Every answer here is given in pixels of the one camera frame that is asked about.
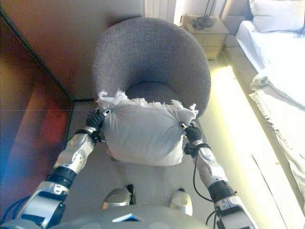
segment cushion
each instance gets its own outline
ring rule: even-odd
[[[173,88],[164,83],[138,83],[126,90],[128,98],[144,98],[147,102],[158,101],[171,104],[172,100],[181,101]]]
[[[143,98],[128,99],[118,91],[114,97],[99,93],[101,111],[109,109],[103,123],[108,153],[115,159],[142,165],[172,166],[183,157],[184,130],[196,118],[193,105],[184,108],[172,100],[172,105],[148,103]]]
[[[304,27],[305,0],[250,0],[250,8],[260,32],[298,32]]]

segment gray floor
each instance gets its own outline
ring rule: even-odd
[[[232,70],[220,61],[209,63],[211,97],[206,112],[199,120],[217,161],[224,167],[231,185],[238,191],[259,228],[299,228],[296,227],[299,210],[295,209],[295,196]],[[87,114],[95,106],[94,102],[75,105],[70,136],[84,126]],[[281,190],[277,198],[281,200],[282,215],[253,155],[262,158],[261,165],[266,164],[268,175],[276,181],[272,184],[271,180],[271,188]],[[193,163],[189,156],[172,167],[141,166],[112,161],[106,154],[106,145],[98,144],[71,187],[62,222],[99,211],[102,201],[112,189],[129,183],[136,186],[137,203],[140,205],[167,206],[174,191],[185,188],[193,201],[193,216],[205,222],[213,211],[213,205],[195,193],[192,173]],[[196,184],[204,196],[209,196],[199,176]]]

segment bed pillow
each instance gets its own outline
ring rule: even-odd
[[[193,105],[184,108],[172,100],[172,105],[148,103],[145,99],[128,99],[118,91],[114,97],[101,92],[99,109],[110,109],[103,123],[108,154],[113,158],[142,165],[172,166],[182,161],[183,129],[198,111]]]
[[[249,1],[253,24],[260,32],[299,32],[304,27],[305,0]]]

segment wooden nightstand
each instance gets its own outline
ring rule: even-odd
[[[224,41],[229,31],[219,19],[219,17],[211,17],[214,25],[204,30],[195,30],[190,20],[196,19],[198,16],[185,15],[182,16],[182,28],[191,33],[194,38],[201,44],[205,55],[208,59],[216,59],[223,47]]]

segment white bedsheet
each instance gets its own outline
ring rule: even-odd
[[[276,62],[295,60],[295,55],[303,55],[304,60],[305,39],[296,39],[292,32],[262,33],[251,21],[243,21],[236,39],[257,72]]]

